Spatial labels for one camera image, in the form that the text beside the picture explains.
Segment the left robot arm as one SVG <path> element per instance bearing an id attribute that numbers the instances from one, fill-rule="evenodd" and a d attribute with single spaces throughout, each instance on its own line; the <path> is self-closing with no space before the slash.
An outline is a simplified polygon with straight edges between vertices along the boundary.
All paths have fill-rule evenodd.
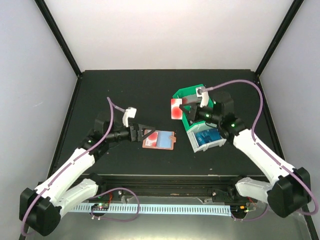
<path id="1" fill-rule="evenodd" d="M 92 167 L 110 148 L 111 143 L 121 141 L 143 142 L 155 132 L 155 128 L 129 122 L 134 114 L 127 110 L 120 122 L 114 114 L 102 112 L 94 121 L 94 127 L 74 150 L 69 159 L 47 180 L 35 189 L 26 188 L 19 197 L 19 219 L 42 236 L 51 234 L 63 216 L 81 202 L 103 199 L 108 188 L 95 173 L 73 183 Z"/>

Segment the red white credit card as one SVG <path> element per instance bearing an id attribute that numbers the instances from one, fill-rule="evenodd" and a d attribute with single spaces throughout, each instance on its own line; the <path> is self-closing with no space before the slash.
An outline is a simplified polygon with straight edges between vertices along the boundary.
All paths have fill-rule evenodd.
<path id="1" fill-rule="evenodd" d="M 146 147 L 156 147 L 157 146 L 157 139 L 158 139 L 158 132 L 155 131 L 146 138 L 145 146 Z"/>
<path id="2" fill-rule="evenodd" d="M 183 119 L 183 111 L 180 109 L 180 105 L 183 103 L 181 98 L 172 98 L 170 100 L 170 108 L 171 108 L 171 119 L 172 120 L 182 120 Z"/>

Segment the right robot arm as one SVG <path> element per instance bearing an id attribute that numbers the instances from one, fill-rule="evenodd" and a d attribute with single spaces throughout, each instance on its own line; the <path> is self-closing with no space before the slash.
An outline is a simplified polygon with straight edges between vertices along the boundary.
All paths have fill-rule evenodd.
<path id="1" fill-rule="evenodd" d="M 243 197 L 264 202 L 279 217 L 285 218 L 313 200 L 309 172 L 295 168 L 264 144 L 252 128 L 246 127 L 234 113 L 234 101 L 227 92 L 220 92 L 213 105 L 201 93 L 196 101 L 182 101 L 179 109 L 189 122 L 213 124 L 222 139 L 244 153 L 266 176 L 267 181 L 243 177 L 228 187 L 228 198 L 234 202 Z"/>

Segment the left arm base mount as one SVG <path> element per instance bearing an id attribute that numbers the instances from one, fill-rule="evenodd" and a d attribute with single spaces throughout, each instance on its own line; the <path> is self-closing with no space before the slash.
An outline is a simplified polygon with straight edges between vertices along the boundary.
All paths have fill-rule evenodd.
<path id="1" fill-rule="evenodd" d="M 119 203 L 121 201 L 123 192 L 123 190 L 118 189 L 105 195 L 89 199 L 88 202 L 93 203 L 90 207 L 90 210 L 93 211 L 92 214 L 98 218 L 104 217 L 107 210 L 110 208 L 110 204 Z"/>

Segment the green and white card bin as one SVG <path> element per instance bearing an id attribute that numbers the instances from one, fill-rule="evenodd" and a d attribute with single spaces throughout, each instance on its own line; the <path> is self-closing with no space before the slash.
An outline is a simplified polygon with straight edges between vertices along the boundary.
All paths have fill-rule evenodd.
<path id="1" fill-rule="evenodd" d="M 172 98 L 177 99 L 178 103 L 191 104 L 202 102 L 202 96 L 197 94 L 198 89 L 203 89 L 203 84 L 180 88 Z M 171 118 L 173 120 L 182 120 L 187 137 L 192 150 L 196 153 L 206 151 L 213 147 L 221 147 L 226 140 L 220 136 L 217 126 L 213 123 L 206 123 L 204 120 L 189 120 L 184 112 L 178 113 L 175 109 L 177 103 L 171 104 Z"/>

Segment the blue card stack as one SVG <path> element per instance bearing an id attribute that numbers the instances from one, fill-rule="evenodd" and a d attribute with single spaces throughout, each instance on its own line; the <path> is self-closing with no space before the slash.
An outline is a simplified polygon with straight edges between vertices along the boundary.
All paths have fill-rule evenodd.
<path id="1" fill-rule="evenodd" d="M 199 147 L 222 139 L 216 128 L 196 132 L 194 136 Z"/>

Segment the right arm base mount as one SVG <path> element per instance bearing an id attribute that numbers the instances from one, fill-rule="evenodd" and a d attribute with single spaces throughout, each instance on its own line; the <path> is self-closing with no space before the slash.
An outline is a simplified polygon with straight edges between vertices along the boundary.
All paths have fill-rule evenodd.
<path id="1" fill-rule="evenodd" d="M 224 203 L 257 203 L 258 201 L 254 198 L 241 196 L 235 189 L 230 185 L 218 185 L 211 188 L 211 197 L 215 202 Z"/>

